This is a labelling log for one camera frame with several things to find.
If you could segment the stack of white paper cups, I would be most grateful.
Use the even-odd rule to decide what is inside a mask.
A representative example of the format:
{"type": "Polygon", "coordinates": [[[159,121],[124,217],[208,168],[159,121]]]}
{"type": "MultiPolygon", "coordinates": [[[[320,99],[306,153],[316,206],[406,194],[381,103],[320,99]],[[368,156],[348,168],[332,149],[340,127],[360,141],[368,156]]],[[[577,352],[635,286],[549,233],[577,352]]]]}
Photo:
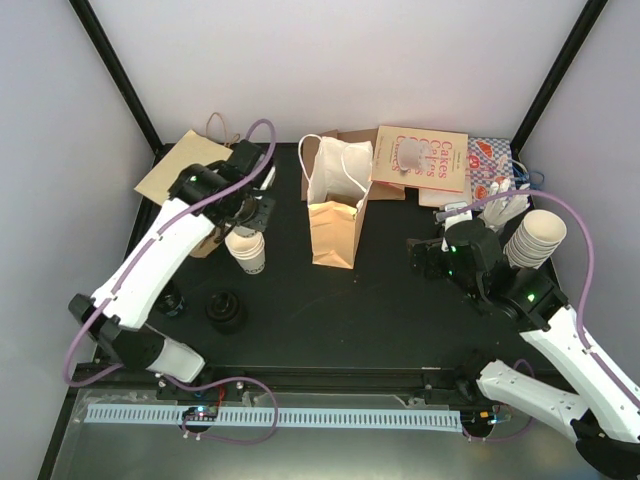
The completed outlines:
{"type": "Polygon", "coordinates": [[[260,232],[244,236],[232,231],[226,236],[225,245],[245,273],[257,275],[264,270],[266,266],[265,241],[260,232]]]}

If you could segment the orange paper bag white handles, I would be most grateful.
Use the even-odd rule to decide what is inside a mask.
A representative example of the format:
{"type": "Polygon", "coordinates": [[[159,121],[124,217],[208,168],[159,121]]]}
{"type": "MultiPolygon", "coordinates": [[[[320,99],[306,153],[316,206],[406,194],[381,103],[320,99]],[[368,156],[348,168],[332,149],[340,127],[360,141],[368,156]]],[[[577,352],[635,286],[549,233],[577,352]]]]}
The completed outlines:
{"type": "Polygon", "coordinates": [[[372,186],[373,146],[307,134],[318,141],[313,166],[304,167],[312,263],[352,269],[372,186]]]}

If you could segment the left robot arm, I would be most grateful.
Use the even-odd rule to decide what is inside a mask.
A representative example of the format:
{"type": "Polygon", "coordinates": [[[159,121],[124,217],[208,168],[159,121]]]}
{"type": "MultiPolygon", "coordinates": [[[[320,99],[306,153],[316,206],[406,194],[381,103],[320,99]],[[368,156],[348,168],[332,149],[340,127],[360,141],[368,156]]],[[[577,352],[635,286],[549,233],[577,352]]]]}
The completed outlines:
{"type": "Polygon", "coordinates": [[[71,314],[114,359],[116,368],[170,376],[193,399],[214,388],[204,357],[145,324],[172,290],[173,275],[209,237],[262,248],[274,207],[267,191],[275,175],[274,150],[240,141],[225,160],[193,163],[168,188],[159,213],[115,273],[92,294],[75,295],[71,314]]]}

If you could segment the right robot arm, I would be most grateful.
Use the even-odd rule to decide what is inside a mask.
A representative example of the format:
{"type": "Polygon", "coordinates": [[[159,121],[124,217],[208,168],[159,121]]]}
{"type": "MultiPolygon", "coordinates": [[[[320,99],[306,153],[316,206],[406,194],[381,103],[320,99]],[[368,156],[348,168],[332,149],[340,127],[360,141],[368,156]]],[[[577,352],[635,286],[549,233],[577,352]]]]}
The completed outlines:
{"type": "Polygon", "coordinates": [[[475,352],[454,379],[461,400],[509,404],[563,434],[601,474],[638,478],[639,388],[580,333],[576,310],[553,280],[511,266],[498,235],[477,219],[453,225],[441,238],[410,239],[407,250],[415,272],[451,281],[481,312],[512,321],[573,389],[560,390],[475,352]]]}

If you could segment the stack of pulp cup carriers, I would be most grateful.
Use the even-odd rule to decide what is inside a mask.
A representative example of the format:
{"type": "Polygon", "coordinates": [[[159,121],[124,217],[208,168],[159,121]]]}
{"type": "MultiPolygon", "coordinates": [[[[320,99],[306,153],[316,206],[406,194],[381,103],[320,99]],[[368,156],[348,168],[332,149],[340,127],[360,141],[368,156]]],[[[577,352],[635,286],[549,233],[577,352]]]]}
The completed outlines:
{"type": "Polygon", "coordinates": [[[190,252],[193,258],[206,258],[215,251],[228,235],[226,227],[215,227],[203,240],[201,240],[190,252]]]}

